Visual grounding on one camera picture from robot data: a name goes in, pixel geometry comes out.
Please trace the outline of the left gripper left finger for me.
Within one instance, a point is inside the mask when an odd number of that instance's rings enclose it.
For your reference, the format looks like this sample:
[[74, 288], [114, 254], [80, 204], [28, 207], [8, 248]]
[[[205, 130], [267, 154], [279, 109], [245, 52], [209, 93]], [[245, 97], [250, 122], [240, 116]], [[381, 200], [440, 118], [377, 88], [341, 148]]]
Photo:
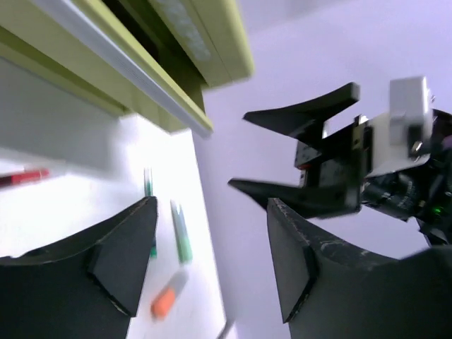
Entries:
[[70, 237], [1, 259], [2, 338], [125, 338], [155, 238], [145, 197]]

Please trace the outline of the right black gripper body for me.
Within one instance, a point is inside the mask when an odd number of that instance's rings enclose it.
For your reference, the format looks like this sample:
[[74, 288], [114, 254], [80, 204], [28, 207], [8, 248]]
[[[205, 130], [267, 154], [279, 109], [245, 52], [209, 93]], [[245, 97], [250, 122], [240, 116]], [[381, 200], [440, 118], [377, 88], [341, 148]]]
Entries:
[[299, 170], [301, 189], [345, 186], [362, 190], [366, 170], [371, 167], [372, 127], [364, 115], [329, 134], [326, 121], [310, 121], [295, 132], [294, 166]]

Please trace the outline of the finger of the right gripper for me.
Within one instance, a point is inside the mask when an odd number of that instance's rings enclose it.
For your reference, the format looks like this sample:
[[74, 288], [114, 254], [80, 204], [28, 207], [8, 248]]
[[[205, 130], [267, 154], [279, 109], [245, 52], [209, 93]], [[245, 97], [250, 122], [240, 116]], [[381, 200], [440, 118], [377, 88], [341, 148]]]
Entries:
[[348, 83], [332, 92], [295, 105], [247, 112], [243, 120], [298, 140], [316, 140], [314, 131], [360, 99], [360, 86]]
[[228, 184], [252, 198], [266, 209], [269, 200], [277, 198], [303, 218], [335, 218], [360, 211], [358, 186], [344, 184], [322, 187], [297, 187], [274, 182], [231, 179]]

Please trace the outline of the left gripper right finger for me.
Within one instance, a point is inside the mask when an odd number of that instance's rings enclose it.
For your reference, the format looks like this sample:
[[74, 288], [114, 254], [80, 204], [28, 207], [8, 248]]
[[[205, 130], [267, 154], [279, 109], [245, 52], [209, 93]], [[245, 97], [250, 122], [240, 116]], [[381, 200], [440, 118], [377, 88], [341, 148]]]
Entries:
[[267, 207], [282, 320], [292, 338], [450, 338], [451, 248], [394, 259]]

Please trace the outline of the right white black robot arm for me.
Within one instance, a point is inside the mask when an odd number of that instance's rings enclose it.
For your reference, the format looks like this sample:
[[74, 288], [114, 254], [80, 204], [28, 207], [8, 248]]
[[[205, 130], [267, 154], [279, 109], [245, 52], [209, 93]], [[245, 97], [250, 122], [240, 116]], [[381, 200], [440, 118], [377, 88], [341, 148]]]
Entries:
[[302, 217], [334, 218], [362, 207], [416, 219], [431, 245], [451, 243], [451, 115], [435, 109], [424, 76], [389, 84], [387, 112], [355, 117], [334, 133], [328, 121], [356, 104], [360, 88], [281, 108], [247, 112], [244, 120], [297, 141], [300, 182], [231, 179], [231, 187], [266, 207], [277, 198]]

